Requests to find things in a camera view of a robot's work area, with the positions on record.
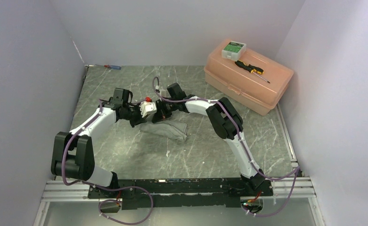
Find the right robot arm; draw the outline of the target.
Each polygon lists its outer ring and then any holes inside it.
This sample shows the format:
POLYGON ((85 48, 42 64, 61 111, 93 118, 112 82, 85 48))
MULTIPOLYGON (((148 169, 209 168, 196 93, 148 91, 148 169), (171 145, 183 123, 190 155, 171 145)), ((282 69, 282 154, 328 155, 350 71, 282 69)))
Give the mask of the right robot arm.
POLYGON ((158 85, 152 85, 159 100, 156 101, 156 113, 152 122, 160 122, 171 117, 172 112, 197 113, 207 116, 214 132, 231 148, 240 167, 244 181, 244 191, 248 195, 256 195, 262 189, 265 178, 258 172, 260 167, 255 163, 243 133, 243 119, 225 97, 210 100, 186 95, 180 85, 174 83, 167 87, 170 97, 160 95, 158 85))

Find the grey cloth napkin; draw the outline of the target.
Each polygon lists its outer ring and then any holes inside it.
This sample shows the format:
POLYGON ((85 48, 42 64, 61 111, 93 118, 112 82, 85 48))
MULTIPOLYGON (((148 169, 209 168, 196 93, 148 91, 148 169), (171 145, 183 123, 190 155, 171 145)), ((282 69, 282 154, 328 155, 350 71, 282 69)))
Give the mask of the grey cloth napkin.
POLYGON ((147 122, 141 124, 139 130, 182 142, 185 142, 188 137, 188 125, 179 121, 147 122))

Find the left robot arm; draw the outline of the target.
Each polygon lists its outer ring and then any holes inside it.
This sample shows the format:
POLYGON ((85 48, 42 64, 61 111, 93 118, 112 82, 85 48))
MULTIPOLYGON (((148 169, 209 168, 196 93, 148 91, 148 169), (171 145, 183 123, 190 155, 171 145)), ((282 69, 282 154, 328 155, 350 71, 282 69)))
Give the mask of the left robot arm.
POLYGON ((51 160, 51 173, 60 176, 66 186, 78 182, 101 187, 108 198, 115 197, 120 189, 118 176, 95 163, 93 143, 119 120, 127 120, 131 126, 145 121, 141 106, 150 104, 146 97, 132 102, 133 93, 116 88, 108 100, 99 100, 95 112, 81 125, 69 132, 59 132, 55 136, 51 160))

